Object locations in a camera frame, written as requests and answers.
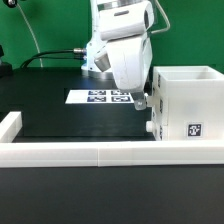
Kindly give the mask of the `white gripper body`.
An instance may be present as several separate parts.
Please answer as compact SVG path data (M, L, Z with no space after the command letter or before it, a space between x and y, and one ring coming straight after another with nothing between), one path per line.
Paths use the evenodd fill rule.
M117 88L142 92L152 61L150 38L144 34L108 41L106 51Z

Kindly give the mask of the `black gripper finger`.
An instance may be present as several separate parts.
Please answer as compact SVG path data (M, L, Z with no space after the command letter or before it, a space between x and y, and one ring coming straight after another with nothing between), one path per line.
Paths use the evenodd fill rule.
M143 92L132 93L131 96L136 110L144 110L146 108L146 98Z

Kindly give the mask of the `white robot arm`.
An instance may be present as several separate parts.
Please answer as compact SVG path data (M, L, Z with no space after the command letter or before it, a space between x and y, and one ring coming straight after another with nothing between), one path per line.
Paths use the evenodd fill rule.
M169 30L151 30L159 0L90 0L92 37L86 45L82 71L87 76L112 78L127 92L137 110L146 108L144 86L152 62L150 37Z

